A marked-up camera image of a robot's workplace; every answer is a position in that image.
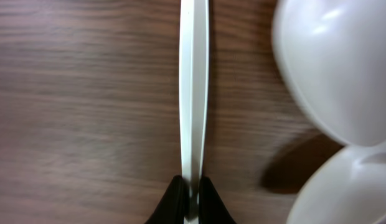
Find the white plastic spoon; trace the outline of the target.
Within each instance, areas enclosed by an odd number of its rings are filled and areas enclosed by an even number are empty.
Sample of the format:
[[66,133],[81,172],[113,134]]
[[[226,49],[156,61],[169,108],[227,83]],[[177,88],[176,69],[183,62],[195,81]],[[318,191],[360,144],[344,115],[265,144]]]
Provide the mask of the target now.
[[272,31],[286,86],[318,129],[386,141],[386,0],[281,0]]
[[179,123],[182,176],[187,184],[184,223],[199,223],[209,83],[209,0],[182,0],[179,35]]
[[386,143],[332,156],[299,191],[286,222],[386,223]]

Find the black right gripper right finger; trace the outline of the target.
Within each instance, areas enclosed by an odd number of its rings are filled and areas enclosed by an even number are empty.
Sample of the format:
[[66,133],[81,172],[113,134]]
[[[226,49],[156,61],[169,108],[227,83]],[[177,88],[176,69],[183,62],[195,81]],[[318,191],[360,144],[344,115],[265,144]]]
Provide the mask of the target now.
[[202,177],[199,184],[199,221],[201,224],[236,224],[208,177]]

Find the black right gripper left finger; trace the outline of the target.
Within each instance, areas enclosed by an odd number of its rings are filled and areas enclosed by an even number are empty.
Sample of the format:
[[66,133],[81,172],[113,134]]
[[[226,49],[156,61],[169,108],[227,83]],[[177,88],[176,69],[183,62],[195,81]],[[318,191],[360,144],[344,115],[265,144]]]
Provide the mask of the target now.
[[184,179],[176,175],[145,224],[184,223]]

